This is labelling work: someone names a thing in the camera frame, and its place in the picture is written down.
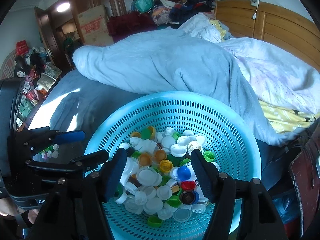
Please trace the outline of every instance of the yellow blanket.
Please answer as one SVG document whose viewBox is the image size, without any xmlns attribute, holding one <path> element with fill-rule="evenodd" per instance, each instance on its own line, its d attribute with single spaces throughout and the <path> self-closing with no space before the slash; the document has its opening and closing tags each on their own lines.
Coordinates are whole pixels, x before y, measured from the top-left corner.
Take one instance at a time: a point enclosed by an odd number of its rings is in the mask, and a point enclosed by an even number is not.
<svg viewBox="0 0 320 240">
<path fill-rule="evenodd" d="M 320 117 L 318 114 L 306 114 L 300 111 L 273 106 L 259 100 L 264 116 L 268 118 L 277 133 L 292 132 L 297 127 L 308 128 Z"/>
</svg>

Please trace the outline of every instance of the teal plastic bag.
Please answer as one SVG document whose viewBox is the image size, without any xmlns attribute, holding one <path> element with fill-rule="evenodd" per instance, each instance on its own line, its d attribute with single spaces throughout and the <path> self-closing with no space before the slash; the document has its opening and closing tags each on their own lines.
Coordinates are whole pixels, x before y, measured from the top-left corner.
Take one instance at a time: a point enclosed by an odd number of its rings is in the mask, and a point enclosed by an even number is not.
<svg viewBox="0 0 320 240">
<path fill-rule="evenodd" d="M 154 0 L 136 0 L 134 5 L 135 8 L 140 12 L 144 13 L 150 10 L 155 4 Z"/>
</svg>

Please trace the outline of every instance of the red sign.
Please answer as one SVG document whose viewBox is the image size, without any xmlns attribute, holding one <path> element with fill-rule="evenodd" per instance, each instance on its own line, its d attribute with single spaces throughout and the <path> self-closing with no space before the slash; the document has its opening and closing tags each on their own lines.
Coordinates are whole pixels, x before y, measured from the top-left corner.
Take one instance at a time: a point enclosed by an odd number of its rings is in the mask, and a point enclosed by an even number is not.
<svg viewBox="0 0 320 240">
<path fill-rule="evenodd" d="M 17 42 L 16 44 L 17 55 L 23 55 L 23 54 L 26 54 L 27 52 L 29 52 L 29 48 L 26 40 Z"/>
</svg>

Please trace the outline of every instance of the light blue blanket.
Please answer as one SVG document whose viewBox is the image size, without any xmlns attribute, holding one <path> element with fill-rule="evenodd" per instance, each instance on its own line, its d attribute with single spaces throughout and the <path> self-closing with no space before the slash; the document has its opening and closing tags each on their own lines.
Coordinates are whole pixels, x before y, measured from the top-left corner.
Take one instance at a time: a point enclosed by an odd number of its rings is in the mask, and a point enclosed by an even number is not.
<svg viewBox="0 0 320 240">
<path fill-rule="evenodd" d="M 274 131 L 231 54 L 182 30 L 138 33 L 108 47 L 84 46 L 73 61 L 85 77 L 132 93 L 180 90 L 213 97 L 269 145 L 292 139 Z"/>
</svg>

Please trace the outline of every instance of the cardboard box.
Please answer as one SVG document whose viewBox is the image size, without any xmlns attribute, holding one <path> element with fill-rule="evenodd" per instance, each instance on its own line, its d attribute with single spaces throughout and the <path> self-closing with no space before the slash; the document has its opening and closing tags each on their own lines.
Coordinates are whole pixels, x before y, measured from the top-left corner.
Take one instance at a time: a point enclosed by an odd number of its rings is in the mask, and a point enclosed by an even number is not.
<svg viewBox="0 0 320 240">
<path fill-rule="evenodd" d="M 79 14 L 78 18 L 86 45 L 108 46 L 114 43 L 108 34 L 104 5 L 91 8 Z"/>
</svg>

